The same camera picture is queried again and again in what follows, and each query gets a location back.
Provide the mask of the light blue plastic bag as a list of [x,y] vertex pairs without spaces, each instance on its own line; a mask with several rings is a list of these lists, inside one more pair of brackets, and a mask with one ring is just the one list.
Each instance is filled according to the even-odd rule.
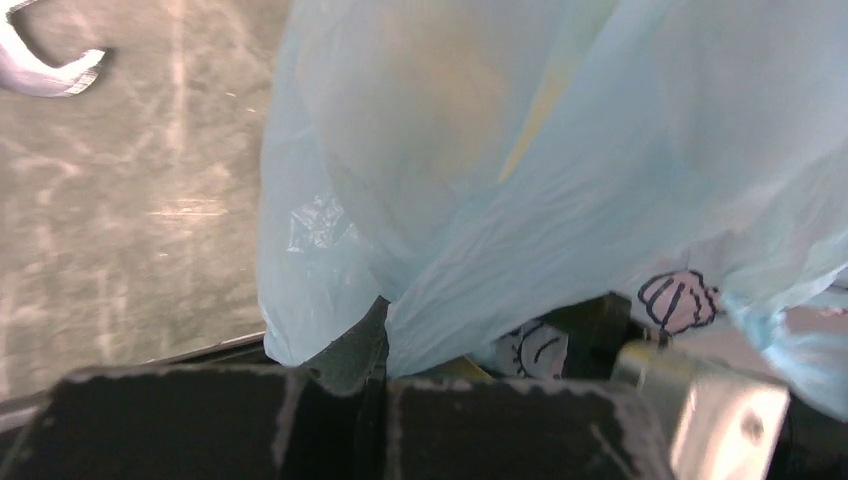
[[843,1],[295,1],[261,152],[258,300],[298,366],[389,302],[413,374],[612,291],[717,309],[847,415]]

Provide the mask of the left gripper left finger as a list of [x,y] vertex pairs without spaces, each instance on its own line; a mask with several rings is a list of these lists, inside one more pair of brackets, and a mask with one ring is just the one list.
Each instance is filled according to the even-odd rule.
[[303,370],[200,366],[49,394],[5,479],[367,479],[359,401]]

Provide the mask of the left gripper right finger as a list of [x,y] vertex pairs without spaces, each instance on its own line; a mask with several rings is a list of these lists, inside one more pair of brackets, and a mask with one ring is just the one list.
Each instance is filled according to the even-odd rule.
[[673,476],[657,415],[625,384],[408,378],[387,393],[387,479]]

